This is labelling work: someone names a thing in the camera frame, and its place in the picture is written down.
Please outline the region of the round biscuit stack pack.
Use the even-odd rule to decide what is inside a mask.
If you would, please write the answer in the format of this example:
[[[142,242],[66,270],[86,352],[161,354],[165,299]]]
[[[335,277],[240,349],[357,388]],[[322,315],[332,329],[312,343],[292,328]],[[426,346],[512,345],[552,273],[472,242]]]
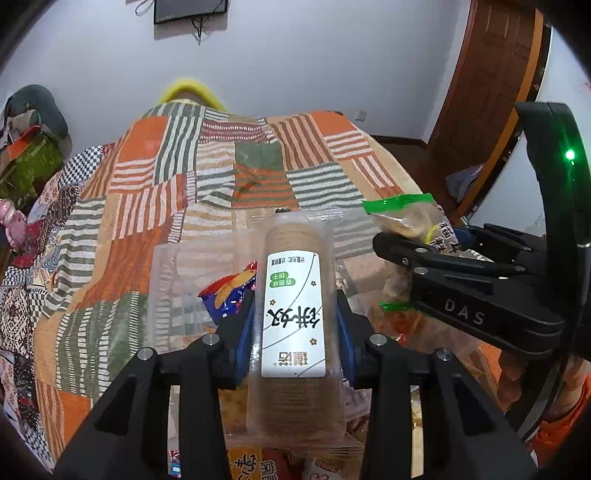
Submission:
[[[256,247],[246,429],[263,447],[345,459],[361,444],[346,433],[339,360],[335,227],[344,211],[276,213]]]

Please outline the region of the clear plastic storage bin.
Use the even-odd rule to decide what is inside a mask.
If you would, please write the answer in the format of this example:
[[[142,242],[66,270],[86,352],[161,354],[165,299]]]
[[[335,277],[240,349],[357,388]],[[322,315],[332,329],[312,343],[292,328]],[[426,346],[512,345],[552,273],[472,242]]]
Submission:
[[[235,232],[155,248],[146,345],[159,353],[179,350],[215,327],[215,313],[205,302],[204,291],[262,257],[263,231],[270,217],[269,212],[256,211]],[[335,286],[344,291],[353,313],[366,316],[377,331],[412,349],[431,352],[448,347],[472,373],[482,374],[482,368],[474,364],[480,353],[476,338],[405,306],[410,282],[401,268],[373,251],[372,240],[380,229],[363,209],[311,210],[285,218],[329,229]],[[246,386],[221,394],[222,424],[231,448],[262,446],[335,458],[359,455],[363,437],[351,424],[369,414],[370,392],[342,386],[335,411],[338,422],[328,433],[290,432],[284,417],[280,418],[280,431],[270,433],[252,425]]]

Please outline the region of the green cookie bag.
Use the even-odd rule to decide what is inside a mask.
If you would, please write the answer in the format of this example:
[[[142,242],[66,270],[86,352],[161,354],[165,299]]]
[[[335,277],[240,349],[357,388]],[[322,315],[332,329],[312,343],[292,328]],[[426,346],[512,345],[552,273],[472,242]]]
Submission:
[[[382,233],[402,235],[443,254],[455,254],[459,250],[460,242],[450,221],[429,193],[365,200],[363,209],[373,217]],[[385,271],[380,312],[390,315],[409,310],[411,274],[408,267],[387,260]]]

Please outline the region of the blue red snack packet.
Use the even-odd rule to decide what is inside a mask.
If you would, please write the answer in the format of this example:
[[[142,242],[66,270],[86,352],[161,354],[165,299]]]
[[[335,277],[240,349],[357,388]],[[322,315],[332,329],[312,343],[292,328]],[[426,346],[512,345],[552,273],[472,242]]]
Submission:
[[[239,312],[246,293],[256,289],[256,272],[257,262],[250,262],[242,271],[219,278],[198,293],[215,325]]]

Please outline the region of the checkered patterned quilt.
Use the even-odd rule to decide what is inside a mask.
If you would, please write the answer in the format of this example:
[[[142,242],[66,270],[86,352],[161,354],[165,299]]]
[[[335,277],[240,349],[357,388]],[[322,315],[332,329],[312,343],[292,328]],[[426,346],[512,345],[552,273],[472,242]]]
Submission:
[[[58,234],[82,188],[113,148],[113,144],[89,147],[40,183],[26,215],[24,246],[11,255],[1,280],[1,414],[9,431],[47,470],[53,468],[54,458],[37,400],[34,330],[57,268]]]

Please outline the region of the wooden door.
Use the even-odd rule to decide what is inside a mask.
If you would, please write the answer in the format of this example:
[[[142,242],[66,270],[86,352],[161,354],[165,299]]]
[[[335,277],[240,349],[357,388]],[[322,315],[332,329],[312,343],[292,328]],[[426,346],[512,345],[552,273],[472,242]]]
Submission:
[[[540,58],[544,16],[529,1],[472,1],[458,61],[428,151],[445,176],[480,167],[464,197],[447,210],[468,214],[500,164]]]

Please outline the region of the pink plush toy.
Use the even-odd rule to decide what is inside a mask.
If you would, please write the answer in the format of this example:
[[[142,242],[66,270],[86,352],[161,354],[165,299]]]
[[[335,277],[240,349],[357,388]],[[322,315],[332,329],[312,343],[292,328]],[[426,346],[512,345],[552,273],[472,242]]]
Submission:
[[[1,225],[5,228],[5,235],[10,247],[19,250],[26,237],[27,219],[19,211],[12,200],[2,199],[0,201]]]

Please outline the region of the patchwork striped blanket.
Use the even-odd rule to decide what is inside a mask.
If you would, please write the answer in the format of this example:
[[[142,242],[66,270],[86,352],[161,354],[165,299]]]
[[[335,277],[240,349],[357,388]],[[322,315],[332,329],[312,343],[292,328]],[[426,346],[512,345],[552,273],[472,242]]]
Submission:
[[[145,320],[156,247],[235,232],[260,210],[363,209],[365,200],[401,194],[422,193],[388,150],[340,114],[266,119],[188,101],[150,109],[101,161],[58,234],[58,264],[33,340],[37,400],[55,466],[111,382],[150,347]],[[394,341],[425,354],[452,351]],[[478,342],[480,375],[452,352],[494,393]],[[168,454],[179,454],[179,391],[170,391]],[[296,455],[231,448],[224,440],[228,479],[281,479]]]

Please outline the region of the green patterned box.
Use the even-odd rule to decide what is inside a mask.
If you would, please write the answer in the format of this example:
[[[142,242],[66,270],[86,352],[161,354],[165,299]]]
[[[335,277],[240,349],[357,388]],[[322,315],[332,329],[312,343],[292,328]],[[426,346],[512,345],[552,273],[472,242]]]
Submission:
[[[30,207],[62,165],[57,144],[39,126],[30,127],[1,152],[1,198]]]

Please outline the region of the yellow foam bed rail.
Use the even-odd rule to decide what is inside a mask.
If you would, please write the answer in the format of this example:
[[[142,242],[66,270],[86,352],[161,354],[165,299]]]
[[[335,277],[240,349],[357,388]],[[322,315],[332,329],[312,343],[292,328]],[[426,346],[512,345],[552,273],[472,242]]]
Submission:
[[[228,111],[228,108],[226,108],[213,94],[211,89],[204,85],[204,83],[200,83],[193,78],[180,78],[174,80],[164,90],[160,96],[159,102],[166,103],[180,99],[191,100],[222,112]]]

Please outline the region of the small black wall monitor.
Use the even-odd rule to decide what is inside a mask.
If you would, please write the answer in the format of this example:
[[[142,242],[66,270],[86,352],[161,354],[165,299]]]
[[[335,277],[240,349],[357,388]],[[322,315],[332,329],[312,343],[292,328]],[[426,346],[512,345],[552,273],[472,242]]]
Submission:
[[[155,25],[212,15],[223,15],[228,11],[228,0],[155,0],[153,23]]]

